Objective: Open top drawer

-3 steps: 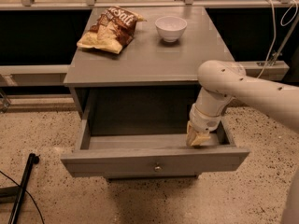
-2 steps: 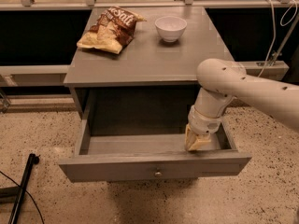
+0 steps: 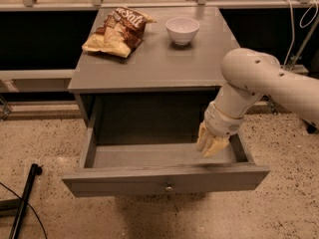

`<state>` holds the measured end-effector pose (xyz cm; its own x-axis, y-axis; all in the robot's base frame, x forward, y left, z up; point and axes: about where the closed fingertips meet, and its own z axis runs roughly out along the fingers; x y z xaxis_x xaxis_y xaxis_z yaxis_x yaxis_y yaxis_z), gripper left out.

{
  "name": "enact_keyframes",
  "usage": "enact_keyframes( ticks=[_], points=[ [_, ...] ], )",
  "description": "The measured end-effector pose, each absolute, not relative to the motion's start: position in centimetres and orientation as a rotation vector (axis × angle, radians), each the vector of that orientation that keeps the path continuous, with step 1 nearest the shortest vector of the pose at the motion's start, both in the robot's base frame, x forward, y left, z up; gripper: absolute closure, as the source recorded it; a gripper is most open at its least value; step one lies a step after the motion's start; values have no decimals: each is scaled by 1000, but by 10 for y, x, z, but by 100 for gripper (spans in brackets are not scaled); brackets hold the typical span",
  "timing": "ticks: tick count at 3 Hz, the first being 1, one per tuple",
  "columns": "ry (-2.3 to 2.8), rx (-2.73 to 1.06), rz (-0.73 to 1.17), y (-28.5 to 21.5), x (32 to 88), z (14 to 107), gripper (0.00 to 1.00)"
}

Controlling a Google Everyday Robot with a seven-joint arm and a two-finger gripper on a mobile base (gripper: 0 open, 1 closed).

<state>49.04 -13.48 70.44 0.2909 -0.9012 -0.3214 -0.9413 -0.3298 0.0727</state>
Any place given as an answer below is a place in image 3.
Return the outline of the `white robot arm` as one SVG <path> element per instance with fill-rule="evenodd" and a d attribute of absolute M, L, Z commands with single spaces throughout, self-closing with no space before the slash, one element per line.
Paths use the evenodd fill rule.
<path fill-rule="evenodd" d="M 196 148 L 203 156 L 226 148 L 244 115 L 264 96 L 319 127 L 319 80 L 283 70 L 275 57 L 244 48 L 224 56 L 221 73 L 225 83 L 199 125 Z"/>

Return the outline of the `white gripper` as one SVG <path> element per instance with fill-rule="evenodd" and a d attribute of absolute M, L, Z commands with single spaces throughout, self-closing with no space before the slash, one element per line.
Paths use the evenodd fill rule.
<path fill-rule="evenodd" d="M 243 118 L 233 119 L 221 112 L 215 102 L 210 102 L 199 125 L 196 150 L 204 157 L 217 154 L 229 145 L 227 136 L 237 134 L 242 123 Z"/>

